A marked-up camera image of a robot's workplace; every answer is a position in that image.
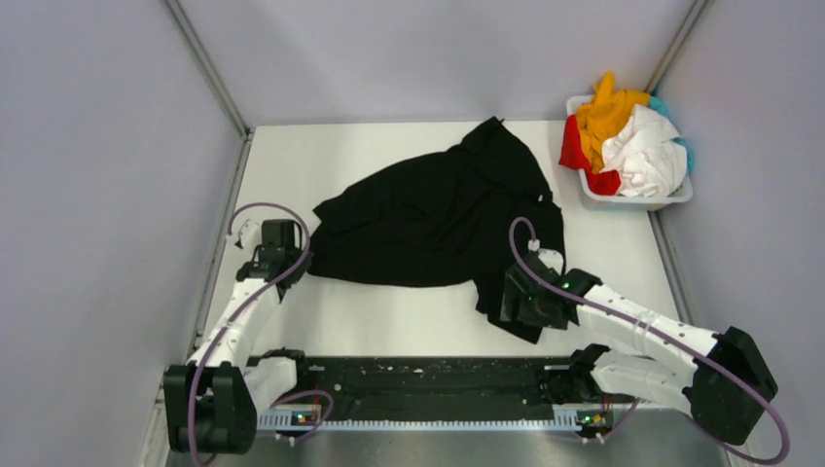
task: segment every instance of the light blue cloth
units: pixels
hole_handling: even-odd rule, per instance
[[[664,104],[664,101],[659,99],[658,97],[651,95],[650,96],[650,103],[647,104],[650,109],[653,109],[659,112],[659,115],[665,117],[666,119],[673,122],[673,119],[670,117],[670,111],[667,110],[667,106]],[[694,171],[694,151],[688,146],[687,141],[685,138],[676,138],[673,140],[674,143],[678,144],[679,146],[684,146],[685,150],[688,152],[688,173],[692,173]]]

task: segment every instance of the white wall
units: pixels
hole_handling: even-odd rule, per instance
[[[822,465],[825,3],[719,1],[664,82],[697,150],[665,221],[701,324],[756,339],[791,426],[785,465]],[[764,417],[755,440],[773,455]]]
[[[561,118],[644,88],[691,0],[186,0],[252,126]]]
[[[238,137],[158,0],[2,2],[0,63],[0,465],[134,465]]]

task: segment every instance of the clothes pile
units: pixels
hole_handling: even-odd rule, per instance
[[[591,103],[567,118],[559,163],[584,169],[597,195],[667,197],[693,167],[693,153],[661,99],[614,83],[608,71]]]
[[[524,216],[543,248],[564,254],[561,211],[535,157],[491,118],[446,151],[398,162],[314,209],[309,273],[352,282],[436,287],[474,281],[476,310],[538,342],[541,327],[499,318],[513,264],[509,227]],[[526,254],[529,232],[516,231]]]

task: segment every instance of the white table surface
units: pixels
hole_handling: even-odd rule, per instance
[[[292,207],[314,230],[312,208],[394,163],[443,151],[477,123],[259,126],[237,206],[272,201]],[[564,122],[505,122],[533,152],[561,208],[567,266],[587,270],[638,303],[677,319],[646,212],[589,211],[578,175],[557,164]],[[268,208],[245,219],[287,217]],[[206,329],[224,311],[234,275],[246,261],[227,244]],[[561,356],[594,341],[616,345],[575,325],[522,341],[475,311],[472,282],[431,289],[371,286],[306,275],[269,318],[255,352],[286,346],[316,356]]]

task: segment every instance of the black cloth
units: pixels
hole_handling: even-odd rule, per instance
[[[309,273],[365,284],[476,283],[476,309],[537,342],[541,328],[499,321],[504,274],[515,260],[508,231],[524,216],[543,248],[564,253],[561,212],[530,150],[496,118],[442,153],[395,163],[314,209]],[[526,252],[529,232],[517,229]]]

